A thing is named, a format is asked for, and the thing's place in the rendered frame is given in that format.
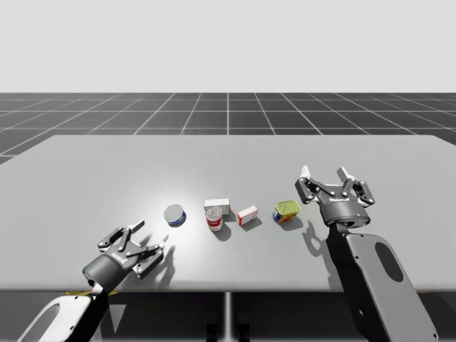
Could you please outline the red and white can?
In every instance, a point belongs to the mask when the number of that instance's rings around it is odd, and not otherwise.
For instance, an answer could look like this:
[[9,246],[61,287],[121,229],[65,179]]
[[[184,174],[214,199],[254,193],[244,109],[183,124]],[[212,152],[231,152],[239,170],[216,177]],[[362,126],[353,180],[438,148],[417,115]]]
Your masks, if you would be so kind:
[[210,230],[217,232],[223,225],[223,211],[219,206],[211,206],[206,209],[205,217]]

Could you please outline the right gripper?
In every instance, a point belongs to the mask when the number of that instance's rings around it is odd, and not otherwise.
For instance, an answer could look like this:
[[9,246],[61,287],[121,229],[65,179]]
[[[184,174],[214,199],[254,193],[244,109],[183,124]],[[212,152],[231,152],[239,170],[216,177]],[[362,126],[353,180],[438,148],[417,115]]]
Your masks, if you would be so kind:
[[304,165],[295,182],[302,203],[317,202],[327,227],[344,224],[348,229],[352,229],[368,225],[371,219],[366,207],[375,204],[368,184],[350,175],[345,167],[339,167],[337,175],[342,185],[326,185],[322,188],[323,185],[311,177],[309,168]]

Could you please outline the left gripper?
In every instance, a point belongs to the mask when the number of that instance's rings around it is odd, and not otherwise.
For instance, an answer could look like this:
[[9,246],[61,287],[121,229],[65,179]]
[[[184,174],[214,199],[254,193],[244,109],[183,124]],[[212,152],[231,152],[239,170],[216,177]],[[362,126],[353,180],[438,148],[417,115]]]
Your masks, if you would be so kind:
[[152,246],[129,244],[132,235],[144,225],[145,220],[141,220],[118,227],[99,241],[97,247],[103,253],[83,268],[83,275],[91,286],[115,288],[132,270],[139,279],[144,279],[164,259],[168,235]]

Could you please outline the green and blue rectangular can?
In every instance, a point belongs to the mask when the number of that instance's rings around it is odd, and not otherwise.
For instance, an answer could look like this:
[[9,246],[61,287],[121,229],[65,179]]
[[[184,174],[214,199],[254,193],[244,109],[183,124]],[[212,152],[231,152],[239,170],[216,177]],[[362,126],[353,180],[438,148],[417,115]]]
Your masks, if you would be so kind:
[[272,217],[275,222],[287,222],[293,219],[300,211],[300,205],[294,200],[278,202],[274,205]]

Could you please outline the red and white carton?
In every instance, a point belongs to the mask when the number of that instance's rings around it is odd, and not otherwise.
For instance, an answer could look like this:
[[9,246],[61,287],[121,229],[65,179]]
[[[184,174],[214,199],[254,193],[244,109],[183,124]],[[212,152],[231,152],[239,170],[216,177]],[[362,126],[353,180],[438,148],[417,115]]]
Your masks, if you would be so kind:
[[257,218],[258,208],[256,205],[252,205],[246,209],[241,210],[237,213],[237,221],[239,226],[243,226],[244,224],[252,221],[253,219]]

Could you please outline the blue flat can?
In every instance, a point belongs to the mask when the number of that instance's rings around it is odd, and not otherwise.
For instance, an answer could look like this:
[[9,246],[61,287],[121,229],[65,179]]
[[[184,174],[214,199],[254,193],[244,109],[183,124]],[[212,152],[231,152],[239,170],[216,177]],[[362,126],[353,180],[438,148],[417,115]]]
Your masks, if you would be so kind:
[[170,205],[163,214],[165,221],[171,227],[178,227],[186,220],[186,213],[179,204]]

